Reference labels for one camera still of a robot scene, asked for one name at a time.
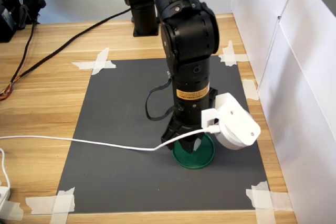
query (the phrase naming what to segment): black bag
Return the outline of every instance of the black bag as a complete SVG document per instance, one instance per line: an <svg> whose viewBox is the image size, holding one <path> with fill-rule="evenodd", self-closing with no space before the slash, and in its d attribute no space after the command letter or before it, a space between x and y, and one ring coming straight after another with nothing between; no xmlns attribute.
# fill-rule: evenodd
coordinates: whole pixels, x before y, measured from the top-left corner
<svg viewBox="0 0 336 224"><path fill-rule="evenodd" d="M37 22L45 0L0 0L0 42L11 40L15 31Z"/></svg>

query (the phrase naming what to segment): power strip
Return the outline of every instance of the power strip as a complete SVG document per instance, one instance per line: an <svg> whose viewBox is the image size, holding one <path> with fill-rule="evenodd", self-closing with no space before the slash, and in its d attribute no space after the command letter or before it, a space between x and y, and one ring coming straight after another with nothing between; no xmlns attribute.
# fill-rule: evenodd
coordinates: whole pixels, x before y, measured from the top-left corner
<svg viewBox="0 0 336 224"><path fill-rule="evenodd" d="M11 191L8 187L0 186L0 212L4 202L9 199L10 194Z"/></svg>

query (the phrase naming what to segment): white cable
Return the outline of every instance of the white cable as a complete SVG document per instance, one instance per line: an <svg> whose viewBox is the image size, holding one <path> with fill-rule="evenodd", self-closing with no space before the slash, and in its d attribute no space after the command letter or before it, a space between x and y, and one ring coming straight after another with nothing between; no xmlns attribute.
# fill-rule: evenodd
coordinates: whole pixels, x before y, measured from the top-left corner
<svg viewBox="0 0 336 224"><path fill-rule="evenodd" d="M7 180L7 187L8 188L11 188L10 186L10 184L11 184L11 182L9 181L9 178L8 178L8 175L7 175L7 173L6 173L6 169L5 169L5 152L4 152L4 150L3 149L1 149L0 148L0 152L2 153L2 171L4 172L4 174L5 174L5 177L6 177L6 180Z"/></svg>
<svg viewBox="0 0 336 224"><path fill-rule="evenodd" d="M135 150L135 151L156 151L170 143L173 143L177 140L180 140L182 138L185 138L187 136L195 135L198 133L219 133L220 129L218 125L211 125L205 129L200 129L196 131L191 131L185 134L182 134L180 136L177 136L173 139L168 140L167 142L164 142L160 145L158 145L155 148L139 148L139 147L132 147L132 146L123 146L123 145L118 145L118 144L109 144L109 143L101 143L101 142L94 142L94 141L88 141L88 140L81 140L81 139L74 139L74 138L66 138L66 137L53 137L53 136L33 136L33 135L27 135L27 136L2 136L0 137L0 140L2 139L10 139L10 138L46 138L46 139L53 139L53 140L66 140L66 141L73 141L73 142L80 142L80 143L87 143L87 144L97 144L97 145L104 145L104 146L109 146L109 147L116 147L116 148L121 148L121 149L128 149L128 150Z"/></svg>

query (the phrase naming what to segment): dark gray mat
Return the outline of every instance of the dark gray mat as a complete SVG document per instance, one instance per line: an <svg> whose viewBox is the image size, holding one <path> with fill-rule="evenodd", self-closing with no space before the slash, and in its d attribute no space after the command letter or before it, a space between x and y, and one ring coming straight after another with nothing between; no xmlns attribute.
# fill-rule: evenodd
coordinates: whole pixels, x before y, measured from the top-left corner
<svg viewBox="0 0 336 224"><path fill-rule="evenodd" d="M167 80L165 59L113 63L117 68L91 76L73 137L159 145L169 118L149 121L144 103L148 91ZM212 57L211 86L248 110L237 66ZM152 95L150 112L161 115L172 104L169 87ZM76 187L76 213L253 209L245 189L266 180L257 143L231 151L214 141L214 160L200 170L182 168L168 148L136 152L72 142L58 189Z"/></svg>

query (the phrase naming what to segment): wire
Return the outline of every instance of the wire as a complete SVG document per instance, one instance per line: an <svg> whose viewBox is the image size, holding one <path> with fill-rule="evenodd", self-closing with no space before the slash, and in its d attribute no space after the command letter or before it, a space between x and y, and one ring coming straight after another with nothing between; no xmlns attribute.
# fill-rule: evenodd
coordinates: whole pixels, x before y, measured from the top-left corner
<svg viewBox="0 0 336 224"><path fill-rule="evenodd" d="M160 121L162 119L165 119L170 113L172 113L176 106L173 105L171 106L162 116L158 116L156 118L152 117L149 115L149 112L148 112L148 99L149 97L151 96L152 93L156 92L156 91L159 91L159 90L163 90L163 89L166 89L169 87L170 83L172 82L172 77L171 77L171 74L168 72L168 81L164 84L164 85L161 85L161 86L158 86L154 89L152 89L151 91L149 91L149 94L147 95L147 98L146 98L146 103L145 103L145 110L146 110L146 116L149 120L151 121Z"/></svg>
<svg viewBox="0 0 336 224"><path fill-rule="evenodd" d="M6 169L5 169L5 152L3 149L0 148L0 152L2 153L2 171L5 174L6 180L7 180L7 187L10 189L11 187L11 182L9 181L8 175L6 173Z"/></svg>
<svg viewBox="0 0 336 224"><path fill-rule="evenodd" d="M15 78L16 78L16 76L17 76L17 74L19 73L19 71L20 71L20 69L21 69L21 67L22 67L22 65L23 65L23 62L25 61L25 59L26 59L26 55L27 55L27 52L28 52L28 47L29 47L29 44L30 44L30 42L31 42L31 40L32 40L32 37L33 37L33 34L34 34L34 30L35 30L35 26L37 25L37 23L36 22L33 22L33 25L32 25L32 31L30 32L30 37L29 37L29 39L28 39L28 41L27 41L27 44L26 44L26 47L25 47L25 51L24 51L24 53L23 53L23 57L22 57L22 60L21 60L21 62L20 62L20 64L19 64L19 66L18 66L18 68L16 69L16 71L15 71L15 74L13 75L13 77L12 77L12 79L11 79L11 83L13 83L13 81L15 80Z"/></svg>
<svg viewBox="0 0 336 224"><path fill-rule="evenodd" d="M188 133L182 134L180 136L177 136L175 138L172 138L160 145L158 145L155 148L140 148L140 147L132 147L132 146L124 146L124 145L118 145L118 144L109 144L109 143L102 143L102 142L95 142L95 141L89 141L89 140L81 140L81 139L74 139L74 138L66 138L66 137L54 137L54 136L33 136L33 135L22 135L22 136L2 136L0 137L0 140L3 139L12 139L12 138L45 138L45 139L53 139L53 140L65 140L65 141L72 141L72 142L79 142L79 143L86 143L86 144L96 144L96 145L104 145L108 147L115 147L115 148L121 148L121 149L127 149L127 150L134 150L134 151L156 151L170 143L173 143L177 140L180 140L182 138L185 138L187 136L195 135L195 134L200 134L200 133L219 133L220 129L218 125L211 125L208 128L205 129L200 129L196 131L190 131Z"/></svg>
<svg viewBox="0 0 336 224"><path fill-rule="evenodd" d="M12 93L13 91L13 85L19 81L22 77L24 77L25 75L27 75L28 73L32 72L33 70L35 70L36 68L38 68L40 65L42 65L44 62L46 62L47 60L51 59L53 56L55 56L56 54L58 54L59 52L61 52L63 49L65 49L67 46L69 46L74 40L76 40L77 38L79 38L80 36L82 36L83 34L91 31L92 29L106 23L107 21L109 21L110 19L113 19L115 17L118 17L122 14L125 14L127 12L129 12L131 9L127 9L127 10L124 10L123 12L120 12L120 13L117 13L113 16L110 16L92 26L90 26L89 28L85 29L84 31L80 32L79 34L73 36L71 39L69 39L66 43L64 43L60 48L58 48L57 50L55 50L54 52L52 52L51 54L49 54L48 56L46 56L45 58L43 58L42 60L40 60L39 62L37 62L35 65L33 65L31 68L29 68L28 70L26 70L25 72L23 72L22 74L20 74L18 77L17 74L19 73L24 61L25 61L25 58L26 58L26 55L27 55L27 52L28 52L28 47L29 47L29 44L30 44L30 41L32 40L32 37L33 37L33 34L34 34L34 30L35 30L35 26L37 24L37 22L33 22L33 25L32 25L32 31L30 33L30 37L28 39L28 42L26 44L26 47L25 47L25 51L24 51L24 54L23 54L23 58L20 62L20 65L19 67L17 68L15 74L13 75L10 83L8 84L7 88L5 88L4 90L2 90L0 92L0 101L4 101L6 100L10 94Z"/></svg>

